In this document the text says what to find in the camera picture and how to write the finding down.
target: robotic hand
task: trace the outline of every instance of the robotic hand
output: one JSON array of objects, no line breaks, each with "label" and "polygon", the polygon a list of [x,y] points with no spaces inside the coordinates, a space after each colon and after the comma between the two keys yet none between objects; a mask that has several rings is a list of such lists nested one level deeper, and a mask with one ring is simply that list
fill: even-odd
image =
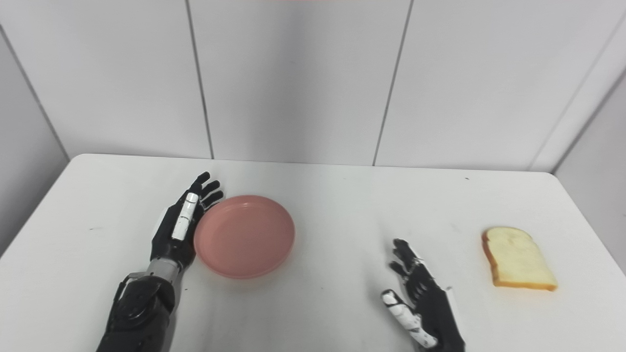
[{"label": "robotic hand", "polygon": [[392,289],[382,292],[385,306],[417,341],[421,351],[464,352],[463,341],[450,305],[451,290],[442,290],[424,265],[402,239],[394,239],[393,253],[398,262],[389,267],[403,280],[406,294],[414,305],[408,306]]},{"label": "robotic hand", "polygon": [[174,310],[172,282],[191,264],[193,233],[206,211],[223,199],[220,182],[205,172],[167,209],[152,239],[150,265],[118,287],[96,352],[159,352]]}]

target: white wall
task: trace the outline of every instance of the white wall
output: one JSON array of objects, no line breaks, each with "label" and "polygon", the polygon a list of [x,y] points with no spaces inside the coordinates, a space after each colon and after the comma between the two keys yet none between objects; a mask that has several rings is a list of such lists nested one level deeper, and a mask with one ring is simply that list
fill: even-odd
[{"label": "white wall", "polygon": [[409,0],[191,0],[215,158],[371,165]]},{"label": "white wall", "polygon": [[0,33],[0,255],[67,162]]},{"label": "white wall", "polygon": [[626,67],[625,14],[623,0],[0,0],[70,156],[372,165],[381,136],[376,165],[546,171]]},{"label": "white wall", "polygon": [[626,272],[626,79],[622,76],[556,175]]},{"label": "white wall", "polygon": [[[552,171],[626,67],[626,36],[610,42],[625,11],[623,0],[416,1],[376,164]],[[607,45],[619,52],[598,61]],[[578,128],[552,135],[561,123]],[[557,150],[535,165],[548,142]]]},{"label": "white wall", "polygon": [[184,0],[0,0],[70,157],[211,157]]}]

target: white table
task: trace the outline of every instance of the white table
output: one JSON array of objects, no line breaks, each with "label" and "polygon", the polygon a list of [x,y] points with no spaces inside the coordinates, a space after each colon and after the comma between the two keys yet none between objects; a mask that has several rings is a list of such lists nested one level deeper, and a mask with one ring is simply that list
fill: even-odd
[{"label": "white table", "polygon": [[[117,284],[148,264],[160,212],[204,170],[227,196],[281,203],[296,242],[251,281],[195,261],[172,352],[412,351],[379,300],[399,287],[394,237],[454,287],[469,352],[626,351],[626,278],[547,173],[112,155],[73,159],[1,258],[0,351],[94,351]],[[480,235],[494,225],[533,236],[555,292],[492,285]]]}]

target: panel seam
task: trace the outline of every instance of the panel seam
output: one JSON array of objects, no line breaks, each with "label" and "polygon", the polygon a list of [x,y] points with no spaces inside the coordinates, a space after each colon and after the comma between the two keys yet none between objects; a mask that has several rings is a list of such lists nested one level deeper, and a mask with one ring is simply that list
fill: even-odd
[{"label": "panel seam", "polygon": [[[600,51],[598,52],[598,54],[596,55],[596,57],[593,59],[592,64],[590,65],[589,69],[587,70],[587,72],[585,72],[585,75],[583,76],[582,80],[580,81],[580,83],[578,84],[578,86],[576,87],[576,90],[574,91],[574,93],[572,94],[572,96],[570,97],[570,99],[567,101],[567,104],[565,105],[565,107],[563,108],[563,110],[561,111],[561,113],[559,114],[559,117],[557,118],[557,121],[554,123],[554,125],[552,126],[552,128],[550,129],[550,132],[548,132],[548,135],[546,136],[546,139],[544,139],[543,143],[541,144],[541,146],[539,147],[539,150],[537,151],[537,153],[535,154],[535,156],[533,157],[533,160],[530,162],[530,164],[528,164],[526,171],[529,171],[535,164],[535,162],[537,161],[537,159],[539,159],[539,156],[541,155],[542,151],[545,149],[546,145],[548,144],[548,141],[551,139],[552,135],[554,134],[554,132],[557,130],[558,126],[561,124],[563,117],[567,114],[567,111],[570,109],[571,105],[573,104],[573,102],[576,100],[576,98],[578,97],[578,94],[580,93],[580,91],[582,90],[582,88],[585,86],[585,83],[587,82],[587,80],[589,79],[589,76],[591,75],[591,73],[593,72],[593,69],[595,69],[595,67],[598,65],[598,62],[600,61],[600,58],[602,58],[602,55],[604,55],[604,52],[606,52],[609,44],[611,43],[611,41],[613,41],[613,37],[615,37],[615,34],[617,33],[617,31],[619,30],[619,28],[622,26],[624,19],[626,18],[626,11],[624,11],[622,13],[622,16],[620,17],[620,19],[617,21],[617,24],[615,25],[615,27],[613,28],[613,30],[611,30],[611,33],[609,34],[607,40],[604,42],[604,44],[602,45],[602,47],[600,48]],[[585,128],[587,126],[587,123],[589,122],[589,120],[593,117],[593,114],[591,114],[588,118],[587,121],[585,122],[583,128]],[[567,154],[569,152],[569,150],[572,148],[573,144],[576,143],[577,139],[575,138],[574,141],[572,141],[572,143],[570,143],[569,147],[566,149],[566,152],[561,156],[561,158],[559,159],[559,161],[557,162],[557,164],[552,168],[552,172],[554,172],[558,166],[561,164],[565,154]]]},{"label": "panel seam", "polygon": [[211,138],[211,129],[208,126],[208,113],[207,113],[207,100],[204,96],[204,85],[202,83],[202,72],[200,70],[200,60],[198,59],[198,48],[196,45],[195,39],[195,31],[193,30],[193,19],[192,19],[192,10],[191,4],[189,0],[185,0],[185,7],[187,8],[187,19],[189,22],[189,33],[191,35],[192,40],[192,49],[193,49],[193,61],[196,67],[196,75],[198,78],[198,87],[200,88],[200,100],[202,102],[202,113],[204,114],[204,125],[207,130],[207,141],[208,141],[208,149],[211,153],[211,159],[215,159],[215,154],[213,153],[213,140]]},{"label": "panel seam", "polygon": [[391,76],[391,85],[389,87],[389,94],[387,95],[387,102],[385,104],[385,111],[382,114],[381,130],[378,133],[378,141],[376,142],[376,149],[374,151],[374,160],[372,166],[376,166],[376,159],[378,158],[378,150],[381,147],[382,133],[385,129],[385,122],[387,122],[387,112],[389,111],[389,104],[391,102],[391,95],[393,94],[393,87],[396,83],[396,75],[398,74],[398,65],[400,64],[400,56],[402,56],[402,49],[404,47],[404,39],[406,38],[406,31],[409,28],[409,21],[411,19],[411,11],[413,10],[413,2],[409,2],[409,10],[406,13],[406,20],[404,21],[404,29],[402,31],[402,38],[400,39],[400,47],[398,48],[398,56],[396,57],[396,65],[393,69],[393,75]]},{"label": "panel seam", "polygon": [[50,129],[50,132],[52,133],[54,140],[59,145],[59,148],[61,149],[61,152],[63,153],[63,156],[65,157],[65,159],[69,162],[68,151],[65,149],[65,146],[61,142],[59,134],[56,132],[56,129],[54,128],[52,124],[52,121],[50,121],[50,117],[48,116],[48,114],[46,113],[46,110],[41,104],[41,100],[39,100],[39,96],[37,95],[37,92],[35,91],[35,88],[33,87],[31,80],[28,78],[28,75],[26,74],[26,70],[24,70],[24,66],[22,66],[22,62],[20,62],[18,58],[18,54],[15,52],[15,49],[13,48],[13,45],[11,44],[9,37],[4,32],[4,28],[1,25],[0,25],[0,36],[2,36],[4,42],[6,43],[6,46],[9,48],[9,52],[11,53],[11,56],[13,57],[15,64],[18,66],[18,69],[20,73],[22,74],[22,78],[24,78],[24,81],[26,82],[26,86],[28,87],[28,90],[31,92],[31,95],[33,96],[33,99],[35,100],[35,103],[37,103],[37,107],[39,108],[39,111],[41,112],[41,115],[43,116],[44,121],[48,125],[48,128]]}]

